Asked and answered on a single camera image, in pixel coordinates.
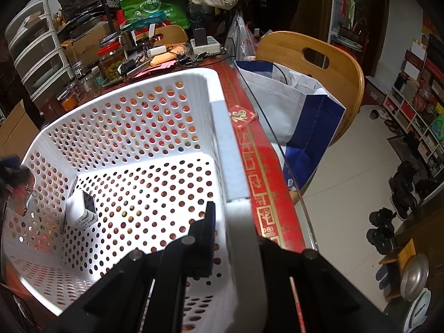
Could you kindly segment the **wooden chair right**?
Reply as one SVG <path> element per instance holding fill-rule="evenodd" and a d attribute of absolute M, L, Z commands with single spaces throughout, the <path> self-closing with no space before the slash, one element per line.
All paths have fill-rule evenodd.
<path fill-rule="evenodd" d="M 346 107 L 330 146 L 350 127 L 364 95 L 364 74 L 351 55 L 308 35 L 272 32 L 259 43 L 253 61 L 275 62 L 313 77 Z"/>

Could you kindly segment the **grey plastic drawer unit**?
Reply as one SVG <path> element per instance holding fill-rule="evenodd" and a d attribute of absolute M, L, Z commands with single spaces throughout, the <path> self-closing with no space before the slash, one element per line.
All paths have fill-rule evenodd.
<path fill-rule="evenodd" d="M 54 27 L 48 0 L 31 0 L 4 36 L 22 85 L 37 107 L 61 94 L 74 79 Z"/>

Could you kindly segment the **white power strip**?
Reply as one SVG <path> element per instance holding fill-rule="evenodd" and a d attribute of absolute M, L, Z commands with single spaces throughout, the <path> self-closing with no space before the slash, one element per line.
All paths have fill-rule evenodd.
<path fill-rule="evenodd" d="M 192 46 L 193 54 L 200 55 L 202 53 L 207 53 L 208 55 L 217 55 L 221 52 L 221 44 L 212 36 L 207 37 L 207 44 L 197 46 L 195 39 L 190 40 Z"/>

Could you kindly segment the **pickle jar red lid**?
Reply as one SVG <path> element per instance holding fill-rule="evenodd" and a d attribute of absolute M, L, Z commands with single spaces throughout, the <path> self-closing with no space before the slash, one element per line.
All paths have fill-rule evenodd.
<path fill-rule="evenodd" d="M 98 56 L 99 68 L 106 81 L 111 82 L 121 78 L 118 69 L 126 61 L 126 57 L 119 41 L 100 47 Z"/>

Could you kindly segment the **white and blue bag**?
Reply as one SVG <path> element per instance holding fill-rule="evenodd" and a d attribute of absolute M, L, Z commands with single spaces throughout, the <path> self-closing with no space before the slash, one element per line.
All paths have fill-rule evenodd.
<path fill-rule="evenodd" d="M 303 188 L 324 156 L 346 107 L 315 78 L 265 61 L 234 62 L 242 87 L 278 155 L 288 188 Z"/>

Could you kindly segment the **thin silver metal plate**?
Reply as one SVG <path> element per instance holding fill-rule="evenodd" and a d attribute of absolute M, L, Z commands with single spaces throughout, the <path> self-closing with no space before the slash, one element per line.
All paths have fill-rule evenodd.
<path fill-rule="evenodd" d="M 61 226 L 60 226 L 60 229 L 59 229 L 59 233 L 60 234 L 64 234 L 63 232 L 64 232 L 65 226 L 67 224 L 68 211 L 69 211 L 69 208 L 70 208 L 70 205 L 71 205 L 72 195 L 74 194 L 74 191 L 76 189 L 77 182 L 78 182 L 78 175 L 75 176 L 75 178 L 74 178 L 74 180 L 73 180 L 73 182 L 71 184 L 71 187 L 70 187 L 70 190 L 69 190 L 69 194 L 68 194 L 68 197 L 67 197 L 66 202 L 65 202 L 65 210 L 64 210 L 64 213 L 63 213 L 63 220 L 62 220 L 62 223 L 61 223 Z"/>

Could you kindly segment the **orange sauce jar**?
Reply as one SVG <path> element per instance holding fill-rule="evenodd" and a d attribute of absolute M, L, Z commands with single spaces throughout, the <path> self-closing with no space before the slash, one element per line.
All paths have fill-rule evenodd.
<path fill-rule="evenodd" d="M 65 112 L 69 112 L 77 107 L 77 99 L 73 93 L 64 93 L 59 98 L 58 101 Z"/>

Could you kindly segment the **cardboard box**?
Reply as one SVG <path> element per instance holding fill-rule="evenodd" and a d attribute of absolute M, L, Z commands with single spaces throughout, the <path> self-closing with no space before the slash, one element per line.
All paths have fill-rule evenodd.
<path fill-rule="evenodd" d="M 37 126 L 26 113 L 23 102 L 20 101 L 1 124 L 1 157 L 18 156 L 22 159 L 38 133 Z"/>

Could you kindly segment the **green shopping bag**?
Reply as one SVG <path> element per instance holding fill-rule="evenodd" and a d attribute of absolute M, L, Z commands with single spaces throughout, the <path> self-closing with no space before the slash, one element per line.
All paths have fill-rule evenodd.
<path fill-rule="evenodd" d="M 122 0 L 120 7 L 127 20 L 164 14 L 172 25 L 190 27 L 187 16 L 188 0 Z"/>

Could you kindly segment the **red envelope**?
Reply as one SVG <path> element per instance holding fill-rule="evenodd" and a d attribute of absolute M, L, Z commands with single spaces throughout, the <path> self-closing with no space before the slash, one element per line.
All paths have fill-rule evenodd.
<path fill-rule="evenodd" d="M 233 128 L 243 129 L 257 118 L 257 114 L 239 105 L 232 106 L 229 110 L 229 118 Z"/>

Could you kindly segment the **white charger cube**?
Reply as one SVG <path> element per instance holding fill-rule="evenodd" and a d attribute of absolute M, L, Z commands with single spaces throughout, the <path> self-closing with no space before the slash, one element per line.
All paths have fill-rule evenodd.
<path fill-rule="evenodd" d="M 67 225 L 77 230 L 84 230 L 98 220 L 93 197 L 84 190 L 75 190 L 68 211 Z"/>

